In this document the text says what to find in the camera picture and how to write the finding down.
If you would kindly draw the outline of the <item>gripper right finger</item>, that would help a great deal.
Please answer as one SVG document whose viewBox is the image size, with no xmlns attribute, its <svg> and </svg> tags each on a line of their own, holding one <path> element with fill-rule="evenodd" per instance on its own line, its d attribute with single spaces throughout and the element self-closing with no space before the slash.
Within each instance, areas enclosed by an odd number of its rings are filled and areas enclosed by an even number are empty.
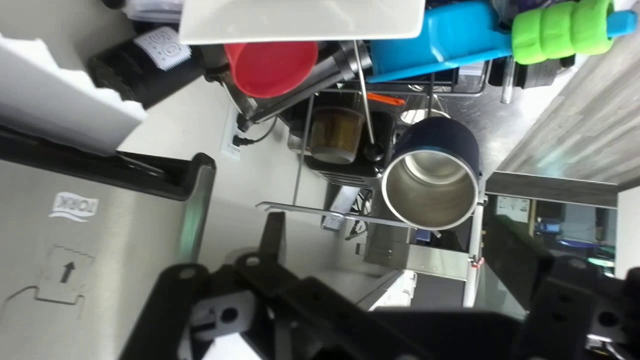
<svg viewBox="0 0 640 360">
<path fill-rule="evenodd" d="M 519 333 L 519 360 L 640 360 L 640 267 L 624 279 L 558 257 Z"/>
</svg>

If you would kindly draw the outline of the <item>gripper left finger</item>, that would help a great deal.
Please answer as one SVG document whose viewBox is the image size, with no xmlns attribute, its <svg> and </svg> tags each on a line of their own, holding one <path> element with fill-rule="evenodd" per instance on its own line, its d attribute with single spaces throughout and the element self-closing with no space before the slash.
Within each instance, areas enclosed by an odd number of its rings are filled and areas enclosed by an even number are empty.
<svg viewBox="0 0 640 360">
<path fill-rule="evenodd" d="M 398 336 L 319 280 L 288 271 L 285 245 L 286 215 L 274 212 L 258 250 L 231 264 L 165 268 L 119 360 L 204 360 L 231 334 L 262 360 L 396 360 Z"/>
</svg>

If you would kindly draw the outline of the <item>navy steel mug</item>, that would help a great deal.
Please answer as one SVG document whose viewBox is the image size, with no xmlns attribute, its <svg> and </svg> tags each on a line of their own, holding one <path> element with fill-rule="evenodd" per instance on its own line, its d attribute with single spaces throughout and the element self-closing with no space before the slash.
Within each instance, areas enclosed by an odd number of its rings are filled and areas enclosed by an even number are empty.
<svg viewBox="0 0 640 360">
<path fill-rule="evenodd" d="M 403 223 L 447 230 L 473 214 L 480 197 L 480 148 L 473 132 L 448 117 L 410 125 L 382 175 L 387 208 Z"/>
</svg>

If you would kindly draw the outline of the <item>steel tap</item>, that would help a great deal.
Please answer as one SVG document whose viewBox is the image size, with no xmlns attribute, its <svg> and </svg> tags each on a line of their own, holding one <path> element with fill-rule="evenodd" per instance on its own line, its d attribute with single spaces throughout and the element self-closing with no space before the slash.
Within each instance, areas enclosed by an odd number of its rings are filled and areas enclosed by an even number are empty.
<svg viewBox="0 0 640 360">
<path fill-rule="evenodd" d="M 254 207 L 261 209 L 265 212 L 295 212 L 300 214 L 320 215 L 325 217 L 337 217 L 341 219 L 350 219 L 354 221 L 361 221 L 364 223 L 384 224 L 387 226 L 402 227 L 402 228 L 415 228 L 414 226 L 400 221 L 398 219 L 380 218 L 371 215 L 361 215 L 354 212 L 340 212 L 336 210 L 324 210 L 313 207 L 292 205 L 290 203 L 278 203 L 278 202 L 259 202 Z"/>
</svg>

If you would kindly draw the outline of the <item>steel paper towel dispenser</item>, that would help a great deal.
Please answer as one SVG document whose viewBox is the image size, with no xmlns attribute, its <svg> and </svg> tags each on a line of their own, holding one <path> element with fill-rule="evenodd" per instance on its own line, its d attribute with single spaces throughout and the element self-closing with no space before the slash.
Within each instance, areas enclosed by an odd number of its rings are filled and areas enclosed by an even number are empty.
<svg viewBox="0 0 640 360">
<path fill-rule="evenodd" d="M 118 360 L 160 273 L 197 260 L 216 172 L 0 126 L 0 360 Z"/>
</svg>

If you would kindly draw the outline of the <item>brown glass jar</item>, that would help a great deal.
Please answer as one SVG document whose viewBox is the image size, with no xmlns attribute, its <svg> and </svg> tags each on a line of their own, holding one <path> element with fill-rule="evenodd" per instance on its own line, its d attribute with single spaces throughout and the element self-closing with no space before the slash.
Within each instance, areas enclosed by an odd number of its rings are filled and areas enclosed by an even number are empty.
<svg viewBox="0 0 640 360">
<path fill-rule="evenodd" d="M 365 116 L 350 108 L 322 106 L 311 113 L 310 153 L 318 161 L 346 165 L 355 161 Z"/>
</svg>

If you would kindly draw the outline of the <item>steel utensil with black end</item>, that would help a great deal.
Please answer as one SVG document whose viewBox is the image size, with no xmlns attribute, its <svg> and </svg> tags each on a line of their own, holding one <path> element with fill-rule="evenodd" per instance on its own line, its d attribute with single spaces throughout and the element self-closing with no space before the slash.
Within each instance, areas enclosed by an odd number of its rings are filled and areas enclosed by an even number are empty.
<svg viewBox="0 0 640 360">
<path fill-rule="evenodd" d="M 370 161 L 377 162 L 380 161 L 382 157 L 384 157 L 384 148 L 382 148 L 382 146 L 377 143 L 377 139 L 375 137 L 359 44 L 356 39 L 353 39 L 352 43 L 356 65 L 358 68 L 358 81 L 361 89 L 362 105 L 365 111 L 366 127 L 368 130 L 369 144 L 365 147 L 365 155 Z"/>
</svg>

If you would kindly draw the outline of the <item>orange utensil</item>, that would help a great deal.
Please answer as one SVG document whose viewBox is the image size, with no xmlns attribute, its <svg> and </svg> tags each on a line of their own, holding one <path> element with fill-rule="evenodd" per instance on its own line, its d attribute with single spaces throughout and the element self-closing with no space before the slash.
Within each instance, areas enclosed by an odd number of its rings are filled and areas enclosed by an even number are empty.
<svg viewBox="0 0 640 360">
<path fill-rule="evenodd" d="M 406 102 L 403 98 L 398 98 L 395 96 L 381 95 L 379 93 L 371 93 L 368 92 L 366 94 L 366 98 L 371 101 L 377 101 L 378 103 L 391 105 L 394 107 L 404 107 Z"/>
</svg>

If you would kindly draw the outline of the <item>red plastic cup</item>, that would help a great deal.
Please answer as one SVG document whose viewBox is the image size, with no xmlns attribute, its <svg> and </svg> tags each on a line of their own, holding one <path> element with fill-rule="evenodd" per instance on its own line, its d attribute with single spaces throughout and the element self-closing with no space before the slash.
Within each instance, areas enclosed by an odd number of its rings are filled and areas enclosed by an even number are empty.
<svg viewBox="0 0 640 360">
<path fill-rule="evenodd" d="M 306 80 L 318 61 L 315 41 L 227 43 L 223 46 L 231 77 L 254 98 L 274 98 Z"/>
</svg>

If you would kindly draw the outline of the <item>black bottle with white label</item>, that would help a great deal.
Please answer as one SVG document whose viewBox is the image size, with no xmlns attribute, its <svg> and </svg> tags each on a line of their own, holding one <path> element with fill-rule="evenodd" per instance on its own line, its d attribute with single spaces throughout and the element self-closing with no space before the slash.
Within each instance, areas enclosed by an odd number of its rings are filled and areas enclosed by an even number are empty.
<svg viewBox="0 0 640 360">
<path fill-rule="evenodd" d="M 204 56 L 201 48 L 181 43 L 178 32 L 165 25 L 93 55 L 87 70 L 96 87 L 150 109 L 201 77 Z"/>
</svg>

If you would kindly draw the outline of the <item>white rectangular plate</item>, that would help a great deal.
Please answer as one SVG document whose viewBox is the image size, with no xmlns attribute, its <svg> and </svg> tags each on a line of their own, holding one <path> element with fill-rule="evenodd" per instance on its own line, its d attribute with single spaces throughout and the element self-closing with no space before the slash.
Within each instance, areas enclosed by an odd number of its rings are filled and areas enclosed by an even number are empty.
<svg viewBox="0 0 640 360">
<path fill-rule="evenodd" d="M 426 0 L 185 0 L 184 44 L 407 39 Z"/>
</svg>

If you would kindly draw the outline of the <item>white paper towel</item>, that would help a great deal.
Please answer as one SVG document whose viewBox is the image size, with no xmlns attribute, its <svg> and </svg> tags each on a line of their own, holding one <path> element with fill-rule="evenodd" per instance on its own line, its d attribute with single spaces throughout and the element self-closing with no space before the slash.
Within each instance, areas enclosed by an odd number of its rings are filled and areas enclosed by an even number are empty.
<svg viewBox="0 0 640 360">
<path fill-rule="evenodd" d="M 0 126 L 107 157 L 146 117 L 139 102 L 60 67 L 41 39 L 0 34 Z"/>
</svg>

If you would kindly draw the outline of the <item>white wall socket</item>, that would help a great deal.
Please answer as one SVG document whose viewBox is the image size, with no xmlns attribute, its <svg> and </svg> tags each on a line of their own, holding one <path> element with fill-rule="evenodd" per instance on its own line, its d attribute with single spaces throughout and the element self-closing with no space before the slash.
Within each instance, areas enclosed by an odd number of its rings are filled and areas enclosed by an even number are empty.
<svg viewBox="0 0 640 360">
<path fill-rule="evenodd" d="M 237 109 L 233 105 L 230 105 L 226 112 L 220 147 L 220 153 L 224 155 L 224 157 L 232 159 L 234 162 L 239 162 L 241 160 L 240 146 L 234 144 L 234 137 L 240 134 L 240 130 L 238 130 L 237 116 Z"/>
</svg>

